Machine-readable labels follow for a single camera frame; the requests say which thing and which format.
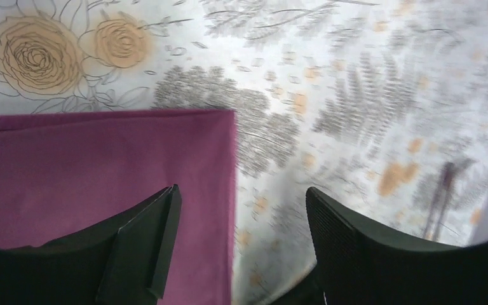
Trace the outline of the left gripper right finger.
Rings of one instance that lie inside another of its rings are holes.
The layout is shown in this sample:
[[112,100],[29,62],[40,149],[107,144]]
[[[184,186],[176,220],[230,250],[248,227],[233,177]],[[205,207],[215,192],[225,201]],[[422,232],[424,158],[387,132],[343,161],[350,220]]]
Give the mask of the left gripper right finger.
[[488,304],[488,241],[411,236],[306,191],[316,265],[278,304]]

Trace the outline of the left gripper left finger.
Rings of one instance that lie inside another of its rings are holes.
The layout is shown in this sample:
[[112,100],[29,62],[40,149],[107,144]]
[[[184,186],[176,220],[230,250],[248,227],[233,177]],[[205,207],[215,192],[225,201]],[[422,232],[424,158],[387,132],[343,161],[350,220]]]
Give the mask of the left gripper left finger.
[[0,304],[156,304],[181,204],[174,185],[40,247],[0,249]]

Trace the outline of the purple cloth napkin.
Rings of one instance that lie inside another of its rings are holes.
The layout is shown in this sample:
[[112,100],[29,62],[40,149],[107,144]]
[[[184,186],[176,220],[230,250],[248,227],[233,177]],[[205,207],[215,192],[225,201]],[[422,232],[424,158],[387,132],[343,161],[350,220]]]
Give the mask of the purple cloth napkin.
[[179,226],[156,304],[229,304],[233,111],[0,116],[0,249],[40,247],[178,186]]

